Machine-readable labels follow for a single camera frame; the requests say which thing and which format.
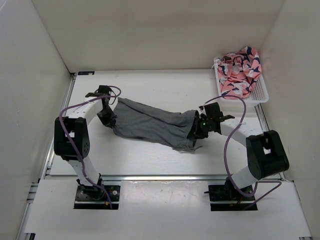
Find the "grey shorts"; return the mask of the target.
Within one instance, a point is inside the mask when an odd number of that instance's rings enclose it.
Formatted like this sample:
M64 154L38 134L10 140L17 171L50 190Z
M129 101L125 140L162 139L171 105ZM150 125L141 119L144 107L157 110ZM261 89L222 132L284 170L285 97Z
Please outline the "grey shorts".
M177 151L196 151L193 131L199 117L197 110L170 112L128 98L118 98L113 132L122 138L158 143Z

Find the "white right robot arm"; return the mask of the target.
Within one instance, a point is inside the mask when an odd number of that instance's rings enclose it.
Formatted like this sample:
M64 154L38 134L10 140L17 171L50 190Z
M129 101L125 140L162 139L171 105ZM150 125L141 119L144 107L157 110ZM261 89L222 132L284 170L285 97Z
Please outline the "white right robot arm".
M205 139L210 132L226 136L223 147L223 160L227 173L224 193L230 200L236 200L241 195L249 194L243 189L257 184L269 176L285 172L290 164L280 135L275 130L260 132L254 135L254 129L243 121L237 121L233 116L218 118L205 114L196 115L189 136L195 139ZM232 174L229 170L227 151L230 140L240 143L246 148L247 166Z

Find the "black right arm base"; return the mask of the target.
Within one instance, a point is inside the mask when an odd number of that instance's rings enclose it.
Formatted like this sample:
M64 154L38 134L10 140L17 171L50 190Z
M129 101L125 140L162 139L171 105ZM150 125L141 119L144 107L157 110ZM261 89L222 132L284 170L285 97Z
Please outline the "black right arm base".
M208 190L204 192L209 196L211 212L242 212L257 211L255 196L243 196L226 178L224 183L209 184Z

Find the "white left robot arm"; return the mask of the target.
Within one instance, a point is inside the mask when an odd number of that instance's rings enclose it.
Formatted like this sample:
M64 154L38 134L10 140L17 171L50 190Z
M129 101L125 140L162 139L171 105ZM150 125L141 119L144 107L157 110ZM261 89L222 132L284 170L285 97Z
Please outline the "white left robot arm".
M93 200L105 194L100 173L90 158L88 125L94 117L111 126L115 120L109 106L109 97L87 97L82 103L64 108L54 122L54 153L72 166L78 176L78 184L87 189Z

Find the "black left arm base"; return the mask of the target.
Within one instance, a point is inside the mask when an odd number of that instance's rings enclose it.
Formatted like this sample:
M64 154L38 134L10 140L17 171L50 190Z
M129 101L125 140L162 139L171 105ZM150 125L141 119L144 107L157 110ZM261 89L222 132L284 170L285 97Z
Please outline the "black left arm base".
M121 194L120 185L104 185L102 179L99 184L105 191L93 186L80 184L77 179L77 190L74 198L74 209L78 210L118 210Z

